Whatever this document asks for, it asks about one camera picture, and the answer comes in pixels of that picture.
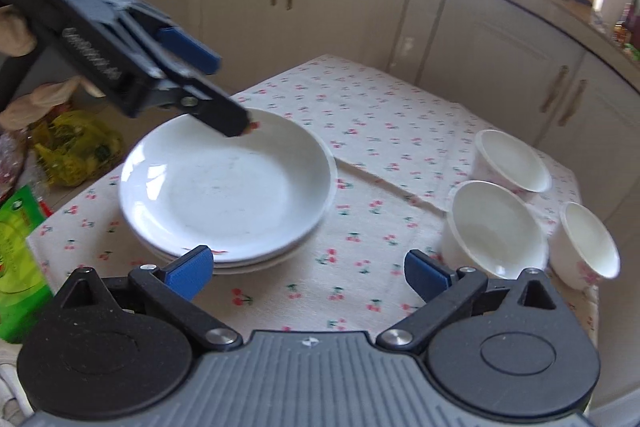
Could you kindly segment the left gloved hand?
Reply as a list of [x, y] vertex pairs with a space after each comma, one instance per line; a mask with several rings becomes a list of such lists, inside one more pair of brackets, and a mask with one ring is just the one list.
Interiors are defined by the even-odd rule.
[[78, 87], [93, 98], [105, 94], [55, 57], [38, 65], [47, 45], [38, 41], [13, 5], [1, 9], [1, 129], [20, 130], [70, 101]]

